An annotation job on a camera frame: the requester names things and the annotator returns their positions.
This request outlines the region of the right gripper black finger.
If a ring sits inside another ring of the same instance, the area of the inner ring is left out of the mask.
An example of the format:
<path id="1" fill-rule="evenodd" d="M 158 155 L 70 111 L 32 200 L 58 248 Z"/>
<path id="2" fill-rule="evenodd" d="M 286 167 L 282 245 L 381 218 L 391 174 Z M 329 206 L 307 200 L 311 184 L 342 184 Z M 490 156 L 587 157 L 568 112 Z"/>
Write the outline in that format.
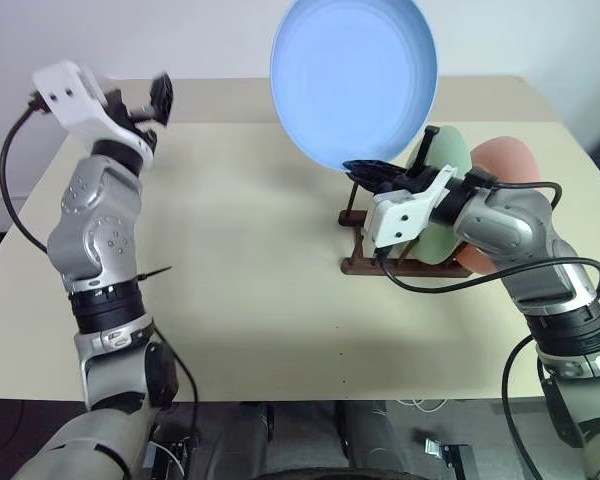
<path id="1" fill-rule="evenodd" d="M 381 160 L 350 160 L 343 163 L 347 174 L 359 178 L 395 178 L 406 169 Z"/>
<path id="2" fill-rule="evenodd" d="M 348 177 L 354 184 L 360 186 L 364 190 L 372 194 L 382 194 L 397 190 L 392 179 L 387 179 L 378 176 L 361 176 L 352 172 L 348 173 Z"/>

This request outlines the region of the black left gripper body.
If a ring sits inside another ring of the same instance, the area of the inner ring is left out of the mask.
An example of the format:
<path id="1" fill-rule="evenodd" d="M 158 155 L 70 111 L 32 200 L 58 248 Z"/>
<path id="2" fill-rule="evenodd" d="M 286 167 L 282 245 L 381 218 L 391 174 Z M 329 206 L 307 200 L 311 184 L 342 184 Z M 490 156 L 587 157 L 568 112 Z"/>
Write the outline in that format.
<path id="1" fill-rule="evenodd" d="M 138 111 L 130 112 L 125 105 L 120 89 L 113 89 L 104 94 L 107 115 L 119 126 L 141 138 L 148 146 L 157 145 L 157 134 L 149 128 L 141 130 L 138 124 L 153 121 L 155 118 L 153 108 L 143 107 Z"/>

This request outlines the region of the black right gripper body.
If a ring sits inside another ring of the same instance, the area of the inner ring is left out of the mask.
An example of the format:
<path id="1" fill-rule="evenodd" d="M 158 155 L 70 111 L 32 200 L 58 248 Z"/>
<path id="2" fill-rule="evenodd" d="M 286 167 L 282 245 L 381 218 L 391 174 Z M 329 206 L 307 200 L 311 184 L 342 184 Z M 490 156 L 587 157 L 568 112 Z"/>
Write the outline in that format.
<path id="1" fill-rule="evenodd" d="M 407 173 L 392 175 L 380 182 L 377 193 L 381 194 L 398 190 L 406 190 L 411 194 L 422 193 L 429 188 L 437 175 L 438 170 L 433 167 L 427 167 L 413 176 Z"/>

